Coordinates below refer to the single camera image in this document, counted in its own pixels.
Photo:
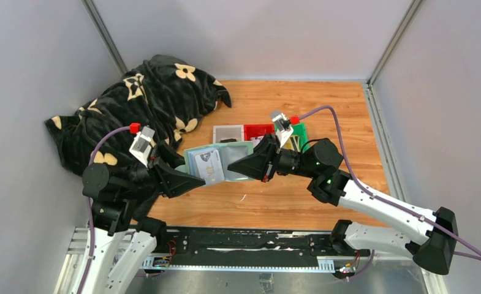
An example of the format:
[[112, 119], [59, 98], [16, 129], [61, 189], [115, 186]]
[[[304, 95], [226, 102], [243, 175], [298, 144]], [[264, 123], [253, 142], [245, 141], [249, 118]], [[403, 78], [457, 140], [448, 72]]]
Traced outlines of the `teal leather card holder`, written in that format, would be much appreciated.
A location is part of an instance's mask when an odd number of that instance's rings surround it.
[[184, 151], [184, 164], [179, 172], [205, 180], [206, 186], [222, 182], [243, 182], [250, 177], [228, 170], [228, 166], [253, 153], [253, 144], [246, 141], [214, 143]]

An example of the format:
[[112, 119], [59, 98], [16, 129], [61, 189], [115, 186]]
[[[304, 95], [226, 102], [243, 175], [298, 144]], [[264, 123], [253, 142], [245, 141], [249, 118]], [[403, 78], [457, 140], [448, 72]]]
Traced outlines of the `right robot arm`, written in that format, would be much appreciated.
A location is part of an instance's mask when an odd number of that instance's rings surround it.
[[447, 275], [458, 235], [455, 213], [443, 206], [435, 211], [415, 206], [375, 190], [341, 170], [343, 160], [327, 138], [299, 152], [281, 148], [278, 138], [270, 134], [252, 154], [227, 168], [264, 183], [275, 174], [309, 178], [307, 190], [321, 203], [359, 211], [387, 224], [372, 227], [339, 220], [330, 233], [330, 247], [337, 255], [362, 249], [388, 252], [409, 258], [431, 273]]

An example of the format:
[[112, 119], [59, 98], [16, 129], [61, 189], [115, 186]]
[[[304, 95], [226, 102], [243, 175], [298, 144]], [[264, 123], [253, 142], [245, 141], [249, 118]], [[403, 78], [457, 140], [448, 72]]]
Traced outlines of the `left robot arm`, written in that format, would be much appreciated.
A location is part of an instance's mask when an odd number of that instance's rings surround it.
[[85, 267], [72, 293], [125, 293], [147, 255], [168, 245], [166, 223], [147, 217], [138, 206], [151, 207], [160, 195], [173, 198], [205, 184], [177, 170], [184, 159], [165, 143], [134, 143], [129, 151], [136, 164], [93, 163], [83, 172], [82, 194], [93, 200], [92, 218]]

